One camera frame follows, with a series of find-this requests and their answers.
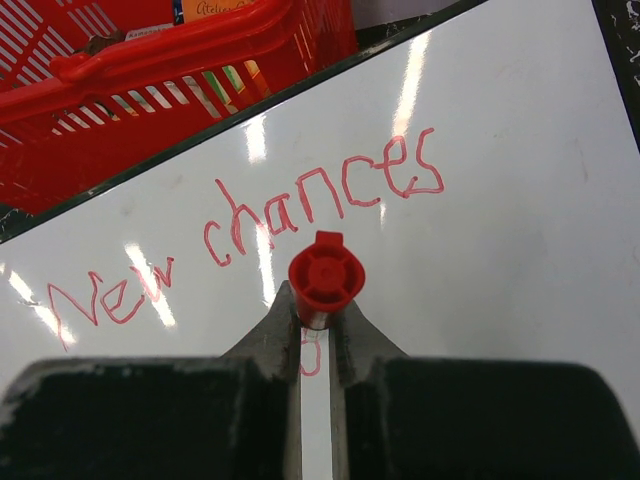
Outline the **red capped whiteboard marker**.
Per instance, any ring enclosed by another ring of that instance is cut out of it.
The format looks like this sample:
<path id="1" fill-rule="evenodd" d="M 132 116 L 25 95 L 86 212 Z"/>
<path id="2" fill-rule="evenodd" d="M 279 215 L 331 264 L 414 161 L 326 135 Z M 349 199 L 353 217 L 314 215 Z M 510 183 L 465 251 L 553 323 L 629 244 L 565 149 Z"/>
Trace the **red capped whiteboard marker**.
<path id="1" fill-rule="evenodd" d="M 314 242 L 291 261 L 288 280 L 302 327 L 322 331 L 359 294 L 366 274 L 342 233 L 318 230 Z"/>

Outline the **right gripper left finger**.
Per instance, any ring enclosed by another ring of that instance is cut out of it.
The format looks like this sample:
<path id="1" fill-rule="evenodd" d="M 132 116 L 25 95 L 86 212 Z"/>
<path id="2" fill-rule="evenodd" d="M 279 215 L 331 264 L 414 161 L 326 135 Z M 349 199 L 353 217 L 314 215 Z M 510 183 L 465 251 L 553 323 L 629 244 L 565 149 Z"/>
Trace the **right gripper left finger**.
<path id="1" fill-rule="evenodd" d="M 289 281 L 280 285 L 268 312 L 226 351 L 223 359 L 251 359 L 261 374 L 287 383 L 299 380 L 301 328 Z"/>

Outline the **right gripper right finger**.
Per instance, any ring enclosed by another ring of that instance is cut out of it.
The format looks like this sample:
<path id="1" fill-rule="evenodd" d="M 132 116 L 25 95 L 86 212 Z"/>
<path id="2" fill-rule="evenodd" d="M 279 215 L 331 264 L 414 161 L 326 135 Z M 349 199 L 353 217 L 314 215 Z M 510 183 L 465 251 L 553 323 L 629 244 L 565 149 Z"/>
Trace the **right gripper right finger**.
<path id="1" fill-rule="evenodd" d="M 329 329 L 329 370 L 332 388 L 364 381 L 376 359 L 407 357 L 351 301 Z"/>

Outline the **white whiteboard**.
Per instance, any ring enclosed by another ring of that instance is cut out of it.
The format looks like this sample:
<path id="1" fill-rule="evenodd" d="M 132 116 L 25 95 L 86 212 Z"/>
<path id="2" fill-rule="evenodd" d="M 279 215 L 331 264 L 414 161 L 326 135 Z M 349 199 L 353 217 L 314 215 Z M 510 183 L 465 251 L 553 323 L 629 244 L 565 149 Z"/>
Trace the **white whiteboard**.
<path id="1" fill-rule="evenodd" d="M 222 355 L 318 230 L 407 357 Z M 5 479 L 635 479 L 639 149 L 590 1 L 456 4 L 1 245 Z"/>

